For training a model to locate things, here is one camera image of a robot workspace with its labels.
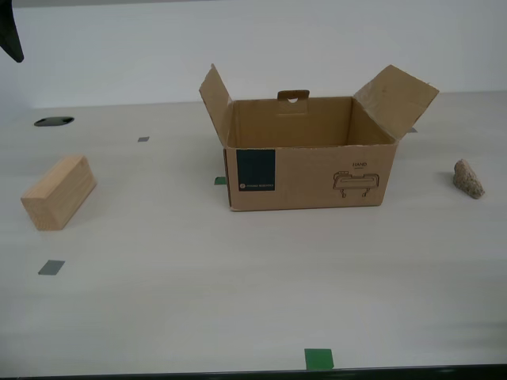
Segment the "table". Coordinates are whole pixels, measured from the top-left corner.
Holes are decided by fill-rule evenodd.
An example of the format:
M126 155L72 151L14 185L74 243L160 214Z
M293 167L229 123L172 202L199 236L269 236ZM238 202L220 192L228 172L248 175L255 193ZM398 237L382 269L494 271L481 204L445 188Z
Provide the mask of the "table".
M302 370L304 348L336 368L503 363L505 105L437 97L380 207L245 213L214 185L201 103L26 112L0 129L0 376ZM39 232L20 197L65 154L98 185ZM460 158L481 200L452 185ZM37 275L47 260L58 275Z

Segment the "black object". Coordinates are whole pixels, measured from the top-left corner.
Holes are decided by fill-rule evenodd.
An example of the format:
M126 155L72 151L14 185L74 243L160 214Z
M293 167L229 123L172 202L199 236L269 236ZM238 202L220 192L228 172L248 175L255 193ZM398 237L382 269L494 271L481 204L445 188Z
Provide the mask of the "black object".
M60 125L66 125L73 121L74 117L70 116L46 117L36 121L33 125L36 127L59 127Z
M0 0L0 46L16 62L25 59L14 22L12 0Z
M65 261L48 260L48 262L39 270L39 274L42 276L56 276L64 264Z
M236 150L236 160L240 192L272 192L275 190L275 150Z
M507 364L442 367L280 370L198 374L95 374L12 380L506 380Z

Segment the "cardboard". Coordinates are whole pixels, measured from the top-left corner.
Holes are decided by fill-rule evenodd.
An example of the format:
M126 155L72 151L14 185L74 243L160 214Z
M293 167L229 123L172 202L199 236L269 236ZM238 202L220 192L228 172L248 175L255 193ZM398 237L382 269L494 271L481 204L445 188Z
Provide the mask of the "cardboard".
M232 101L215 68L200 87L223 145L233 211L378 206L403 138L438 94L388 66L353 97Z

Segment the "small stone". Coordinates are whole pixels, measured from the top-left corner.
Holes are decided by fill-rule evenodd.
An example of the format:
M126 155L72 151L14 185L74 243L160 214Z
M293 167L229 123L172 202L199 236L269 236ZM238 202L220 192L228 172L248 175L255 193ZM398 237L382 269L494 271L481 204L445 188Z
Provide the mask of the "small stone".
M484 189L467 160L459 160L454 165L454 185L478 200L484 195Z

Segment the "white wall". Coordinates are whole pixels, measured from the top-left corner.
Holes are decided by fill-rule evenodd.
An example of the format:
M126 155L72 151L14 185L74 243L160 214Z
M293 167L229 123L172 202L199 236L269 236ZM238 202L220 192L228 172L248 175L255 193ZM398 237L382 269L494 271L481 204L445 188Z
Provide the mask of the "white wall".
M389 63L442 91L507 89L506 16L505 0L16 9L26 58L0 55L0 99L9 91L37 108L195 101L210 63L235 98L351 94Z

